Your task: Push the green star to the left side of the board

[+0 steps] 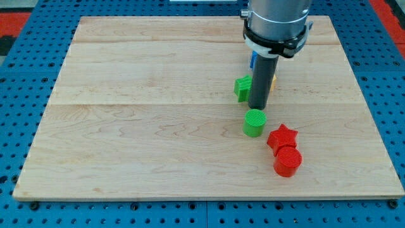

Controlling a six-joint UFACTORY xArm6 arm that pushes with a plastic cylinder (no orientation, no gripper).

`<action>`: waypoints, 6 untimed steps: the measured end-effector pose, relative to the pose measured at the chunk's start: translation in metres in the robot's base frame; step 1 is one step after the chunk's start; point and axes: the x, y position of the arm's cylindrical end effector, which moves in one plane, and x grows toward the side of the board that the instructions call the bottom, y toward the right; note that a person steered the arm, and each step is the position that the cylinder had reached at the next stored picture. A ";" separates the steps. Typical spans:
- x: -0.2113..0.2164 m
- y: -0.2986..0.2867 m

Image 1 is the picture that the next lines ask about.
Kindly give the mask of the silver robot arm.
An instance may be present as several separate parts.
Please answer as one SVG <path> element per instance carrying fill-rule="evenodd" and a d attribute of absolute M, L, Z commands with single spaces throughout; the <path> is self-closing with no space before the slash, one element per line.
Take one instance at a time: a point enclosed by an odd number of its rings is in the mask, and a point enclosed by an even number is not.
<path fill-rule="evenodd" d="M 306 43 L 313 22 L 307 22 L 311 0 L 249 0 L 241 11 L 243 37 L 262 57 L 292 58 Z"/>

